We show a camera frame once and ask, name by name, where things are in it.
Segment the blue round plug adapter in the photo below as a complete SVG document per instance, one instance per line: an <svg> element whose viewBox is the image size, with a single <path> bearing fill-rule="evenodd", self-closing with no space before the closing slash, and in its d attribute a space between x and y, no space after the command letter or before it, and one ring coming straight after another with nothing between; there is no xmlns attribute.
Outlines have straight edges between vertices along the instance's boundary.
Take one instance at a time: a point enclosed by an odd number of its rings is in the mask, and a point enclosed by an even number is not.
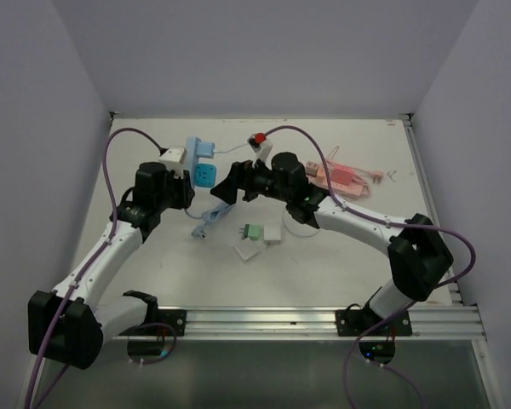
<svg viewBox="0 0 511 409"><path fill-rule="evenodd" d="M193 185L195 187L212 188L215 186L217 168L213 164L199 163L194 168Z"/></svg>

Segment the light blue charger plug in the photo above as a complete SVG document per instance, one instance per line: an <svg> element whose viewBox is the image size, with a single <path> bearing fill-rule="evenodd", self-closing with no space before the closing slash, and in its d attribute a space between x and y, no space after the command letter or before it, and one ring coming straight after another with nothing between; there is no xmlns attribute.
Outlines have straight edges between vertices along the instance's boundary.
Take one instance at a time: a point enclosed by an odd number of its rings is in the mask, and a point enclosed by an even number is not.
<svg viewBox="0 0 511 409"><path fill-rule="evenodd" d="M208 141L199 141L195 149L198 158L212 159L215 156L215 143Z"/></svg>

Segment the green charger plug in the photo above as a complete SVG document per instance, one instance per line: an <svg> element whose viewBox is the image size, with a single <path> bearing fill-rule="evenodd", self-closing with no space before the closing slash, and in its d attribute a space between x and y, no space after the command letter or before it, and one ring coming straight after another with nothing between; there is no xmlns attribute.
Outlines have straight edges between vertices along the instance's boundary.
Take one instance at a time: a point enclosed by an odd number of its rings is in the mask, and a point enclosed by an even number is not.
<svg viewBox="0 0 511 409"><path fill-rule="evenodd" d="M258 241L263 235L264 227L259 224L246 223L240 229L242 239L250 239L252 241Z"/></svg>

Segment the white cube charger plug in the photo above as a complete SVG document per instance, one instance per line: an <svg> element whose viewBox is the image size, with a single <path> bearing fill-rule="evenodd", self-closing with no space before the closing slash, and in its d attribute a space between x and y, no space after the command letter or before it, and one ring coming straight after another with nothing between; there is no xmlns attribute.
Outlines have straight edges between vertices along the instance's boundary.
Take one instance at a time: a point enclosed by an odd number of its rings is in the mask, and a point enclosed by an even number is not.
<svg viewBox="0 0 511 409"><path fill-rule="evenodd" d="M282 229L280 226L266 225L263 228L263 243L266 246L280 245L282 241Z"/></svg>

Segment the pink power strip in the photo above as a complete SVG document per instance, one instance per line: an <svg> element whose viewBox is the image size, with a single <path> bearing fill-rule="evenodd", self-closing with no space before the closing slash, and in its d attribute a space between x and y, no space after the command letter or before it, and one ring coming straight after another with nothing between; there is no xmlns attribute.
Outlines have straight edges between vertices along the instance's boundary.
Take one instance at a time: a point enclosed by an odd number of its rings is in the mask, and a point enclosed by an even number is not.
<svg viewBox="0 0 511 409"><path fill-rule="evenodd" d="M328 188L328 182L321 183L316 179L316 177L309 176L308 180L318 187L322 187L324 189ZM364 194L364 185L357 183L354 180L354 178L353 178L353 182L349 186L344 186L344 185L341 185L338 183L334 183L331 180L331 173L330 173L330 184L331 184L333 192L336 194L340 194L341 196L358 199L358 198L361 198Z"/></svg>

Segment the blue power strip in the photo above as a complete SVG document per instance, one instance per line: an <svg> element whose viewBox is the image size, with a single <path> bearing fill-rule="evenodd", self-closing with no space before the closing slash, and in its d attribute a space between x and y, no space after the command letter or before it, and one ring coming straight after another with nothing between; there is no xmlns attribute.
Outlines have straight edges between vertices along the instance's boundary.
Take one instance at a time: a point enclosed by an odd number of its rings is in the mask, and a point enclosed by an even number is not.
<svg viewBox="0 0 511 409"><path fill-rule="evenodd" d="M184 159L184 169L188 171L191 187L195 187L195 168L198 164L198 144L201 140L195 136L187 137L185 149L186 157Z"/></svg>

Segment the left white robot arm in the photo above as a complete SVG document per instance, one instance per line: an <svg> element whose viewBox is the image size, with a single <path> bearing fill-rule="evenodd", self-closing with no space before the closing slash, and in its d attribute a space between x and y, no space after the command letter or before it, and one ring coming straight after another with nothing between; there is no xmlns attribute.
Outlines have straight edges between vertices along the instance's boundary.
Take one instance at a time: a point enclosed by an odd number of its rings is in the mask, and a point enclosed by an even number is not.
<svg viewBox="0 0 511 409"><path fill-rule="evenodd" d="M194 195L187 170L171 170L159 162L141 164L134 186L123 194L90 254L52 291L36 291L30 298L30 352L86 369L115 336L131 328L144 335L155 332L160 323L156 297L126 291L110 305L101 306L100 300L161 222L162 213L189 208Z"/></svg>

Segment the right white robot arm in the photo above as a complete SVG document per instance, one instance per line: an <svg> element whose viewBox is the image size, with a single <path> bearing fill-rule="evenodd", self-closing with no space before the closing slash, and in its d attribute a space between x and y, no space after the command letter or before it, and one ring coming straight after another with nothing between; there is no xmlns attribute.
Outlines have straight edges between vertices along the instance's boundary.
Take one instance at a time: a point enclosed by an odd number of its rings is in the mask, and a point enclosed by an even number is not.
<svg viewBox="0 0 511 409"><path fill-rule="evenodd" d="M235 162L211 194L229 205L262 195L282 201L290 216L312 228L344 234L388 257L391 279L362 308L358 319L372 334L382 334L393 315L411 302L423 302L451 267L453 256L432 221L416 214L410 219L367 214L339 202L311 183L294 153L278 153L270 163Z"/></svg>

